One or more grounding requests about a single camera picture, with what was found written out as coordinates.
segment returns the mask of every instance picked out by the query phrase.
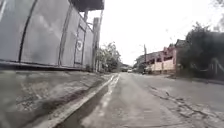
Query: wall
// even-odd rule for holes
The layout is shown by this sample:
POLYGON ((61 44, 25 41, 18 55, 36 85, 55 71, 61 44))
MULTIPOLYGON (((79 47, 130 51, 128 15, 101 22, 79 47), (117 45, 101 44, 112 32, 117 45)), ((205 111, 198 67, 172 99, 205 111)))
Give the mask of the wall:
POLYGON ((163 62, 156 62, 155 64, 151 65, 151 69, 152 69, 152 71, 174 70, 175 69, 174 59, 166 60, 163 62))
POLYGON ((23 29, 34 0, 0 0, 0 59, 18 61, 23 29))
POLYGON ((93 32, 68 0, 0 0, 0 63, 92 66, 93 32))
POLYGON ((163 62, 164 70, 174 70, 174 60, 166 60, 163 62))

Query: sky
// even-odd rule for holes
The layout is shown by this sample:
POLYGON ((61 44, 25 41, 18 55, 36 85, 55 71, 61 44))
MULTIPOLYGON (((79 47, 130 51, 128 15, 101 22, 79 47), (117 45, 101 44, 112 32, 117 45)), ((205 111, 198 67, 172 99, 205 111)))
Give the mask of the sky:
MULTIPOLYGON (((196 22, 219 22, 223 8, 213 0, 105 0, 100 45, 115 42, 125 64, 147 53, 163 50, 177 39, 185 39, 196 22)), ((99 16, 90 12, 89 20, 99 16)))

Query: building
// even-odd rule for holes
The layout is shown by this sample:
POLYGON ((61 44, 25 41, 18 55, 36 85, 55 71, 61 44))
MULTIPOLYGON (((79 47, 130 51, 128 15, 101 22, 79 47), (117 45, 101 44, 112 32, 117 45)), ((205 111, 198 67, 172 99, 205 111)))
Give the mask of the building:
POLYGON ((137 67, 146 64, 146 70, 152 73, 173 73, 176 66, 176 48, 170 45, 162 51, 141 55, 136 59, 137 67))
POLYGON ((0 0, 0 64, 94 68, 100 20, 91 29, 86 17, 102 9, 103 0, 0 0))

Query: roof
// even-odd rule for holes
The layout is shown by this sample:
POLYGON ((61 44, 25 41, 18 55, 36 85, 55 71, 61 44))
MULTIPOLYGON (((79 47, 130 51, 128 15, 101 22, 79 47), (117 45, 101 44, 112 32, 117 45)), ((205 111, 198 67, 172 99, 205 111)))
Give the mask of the roof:
POLYGON ((85 12, 85 10, 103 10, 104 0, 71 0, 74 6, 80 12, 85 12))
POLYGON ((185 40, 177 39, 177 42, 176 42, 175 46, 176 47, 183 46, 185 44, 185 42, 186 42, 185 40))

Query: sidewalk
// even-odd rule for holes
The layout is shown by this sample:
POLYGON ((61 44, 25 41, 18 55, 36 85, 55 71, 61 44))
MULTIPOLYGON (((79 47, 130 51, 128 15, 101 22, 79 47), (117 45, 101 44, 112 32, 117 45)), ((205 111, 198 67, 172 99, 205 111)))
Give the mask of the sidewalk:
POLYGON ((107 78, 85 72, 1 71, 0 127, 24 127, 107 78))

